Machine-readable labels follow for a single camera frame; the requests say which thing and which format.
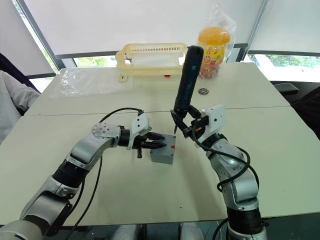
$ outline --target black cable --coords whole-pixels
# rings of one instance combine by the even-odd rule
[[[231,158],[231,159],[237,160],[237,161],[239,161],[239,162],[241,162],[241,163],[244,163],[243,169],[241,169],[237,174],[229,177],[229,178],[226,179],[226,180],[222,180],[221,182],[219,182],[219,183],[217,184],[216,187],[217,187],[217,189],[218,189],[220,192],[222,192],[222,188],[220,188],[220,187],[221,187],[223,184],[226,184],[226,183],[228,183],[228,182],[231,182],[231,181],[235,180],[236,178],[240,177],[242,174],[245,173],[245,171],[246,171],[247,169],[250,169],[250,170],[252,171],[252,173],[253,173],[253,175],[254,175],[254,177],[255,177],[255,180],[256,180],[256,182],[257,182],[257,185],[258,185],[258,187],[259,187],[258,175],[257,175],[256,171],[250,166],[251,159],[250,159],[250,156],[249,156],[249,154],[247,153],[247,151],[245,151],[244,149],[242,149],[242,148],[240,148],[240,147],[237,147],[241,152],[243,152],[243,153],[246,155],[247,160],[244,161],[244,160],[240,159],[239,157],[233,156],[233,155],[231,155],[231,154],[228,154],[228,153],[225,153],[225,152],[222,152],[222,151],[217,151],[217,150],[211,149],[210,147],[205,146],[205,145],[203,145],[201,142],[198,141],[198,139],[197,139],[197,137],[196,137],[196,128],[197,128],[196,126],[193,126],[193,127],[192,127],[191,135],[192,135],[192,138],[194,139],[195,143],[198,144],[201,148],[203,148],[203,149],[206,150],[206,151],[209,151],[209,152],[212,152],[212,153],[215,153],[215,154],[219,154],[219,155],[223,155],[223,156],[229,157],[229,158]]]
[[[138,111],[138,114],[144,112],[143,110],[138,109],[138,108],[134,108],[134,107],[123,107],[123,108],[119,108],[119,109],[117,109],[117,110],[114,110],[114,111],[108,113],[107,115],[104,116],[104,118],[102,118],[102,119],[99,121],[99,123],[102,123],[104,120],[106,120],[106,119],[107,119],[108,117],[110,117],[112,114],[117,113],[117,112],[120,112],[120,111],[122,111],[122,110],[135,110],[135,111]]]
[[[80,199],[82,197],[82,193],[84,192],[84,189],[85,189],[85,182],[86,180],[83,179],[82,183],[81,183],[81,189],[80,189],[80,192],[79,192],[79,196],[78,198],[76,199],[72,209],[71,209],[71,212],[69,213],[69,216],[72,214],[72,212],[75,210],[75,208],[77,207],[78,203],[80,202]]]
[[[81,220],[84,218],[84,216],[86,215],[88,209],[90,208],[90,205],[95,197],[96,194],[96,190],[98,187],[98,183],[99,183],[99,178],[100,178],[100,173],[101,173],[101,168],[102,168],[102,156],[100,157],[100,166],[99,166],[99,170],[98,170],[98,175],[96,176],[96,181],[95,181],[95,185],[94,185],[94,189],[90,198],[90,201],[88,203],[88,205],[86,206],[85,210],[83,211],[82,215],[80,216],[80,218],[78,219],[78,221],[75,223],[75,225],[72,227],[72,229],[70,230],[68,236],[66,236],[65,240],[69,240],[72,233],[74,232],[74,230],[76,229],[76,227],[79,225],[79,223],[81,222]]]
[[[230,240],[230,234],[228,228],[225,229],[225,240]]]
[[[212,236],[212,240],[216,240],[216,237],[218,235],[219,230],[222,228],[222,226],[228,222],[228,218],[224,219],[222,222],[220,222],[220,224],[216,227],[216,229],[214,230],[213,236]]]

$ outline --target tabletop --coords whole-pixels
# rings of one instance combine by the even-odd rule
[[[0,224],[19,218],[42,183],[103,114],[23,116],[0,145]],[[153,131],[172,134],[166,112],[148,113]],[[108,123],[131,126],[134,113],[116,113]],[[320,211],[320,141],[290,106],[226,110],[221,131],[246,149],[260,179],[262,217]],[[218,177],[205,152],[181,132],[173,165],[151,162],[143,150],[107,149],[97,193],[81,225],[218,220],[226,217]],[[88,174],[82,199],[65,222],[73,225],[92,193],[98,166]]]
[[[57,97],[62,79],[66,80],[66,71],[73,74],[73,78],[90,80],[91,86],[117,78],[117,69],[113,67],[64,69],[29,109],[27,116],[103,114],[123,107],[140,108],[145,112],[168,111],[173,108],[181,79],[180,75],[133,76],[131,88],[125,88],[127,91],[82,96],[80,102],[78,96]],[[209,93],[200,95],[200,88],[208,89]],[[254,63],[240,62],[223,64],[215,79],[198,78],[191,104],[199,109],[216,104],[224,104],[227,109],[289,106]]]

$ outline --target plastic bag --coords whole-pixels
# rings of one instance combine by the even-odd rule
[[[52,98],[111,94],[133,89],[132,76],[122,76],[115,67],[65,68]]]
[[[204,49],[199,76],[212,78],[220,64],[225,63],[236,41],[237,24],[220,8],[217,0],[208,21],[198,35],[197,44]]]

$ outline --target window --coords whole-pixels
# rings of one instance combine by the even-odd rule
[[[86,67],[111,67],[117,66],[116,56],[87,56],[77,57],[74,61],[79,68]]]
[[[56,65],[54,64],[54,61],[51,59],[51,57],[49,56],[48,52],[46,51],[45,47],[42,45],[40,39],[38,38],[36,32],[34,31],[34,29],[32,28],[32,26],[30,25],[29,21],[27,20],[27,17],[25,16],[25,14],[23,13],[23,11],[21,10],[21,8],[19,7],[19,5],[17,4],[17,0],[12,0],[13,5],[15,6],[15,9],[18,11],[18,13],[20,14],[20,17],[24,23],[24,25],[26,26],[26,28],[28,29],[28,31],[30,32],[30,34],[32,35],[35,43],[37,44],[37,46],[39,47],[39,49],[41,50],[42,54],[44,55],[45,59],[48,61],[50,67],[52,68],[52,70],[57,74],[59,71],[56,67]]]
[[[54,79],[54,77],[34,78],[30,79],[30,82],[39,90],[40,93],[43,93],[51,83],[52,79]]]
[[[320,56],[247,54],[269,81],[320,83]]]

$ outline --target black screwdriver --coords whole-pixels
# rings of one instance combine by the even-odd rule
[[[200,46],[190,46],[186,53],[180,85],[173,108],[173,111],[182,119],[184,119],[188,113],[203,56],[204,49]],[[175,125],[174,134],[176,134],[176,131],[177,125]]]

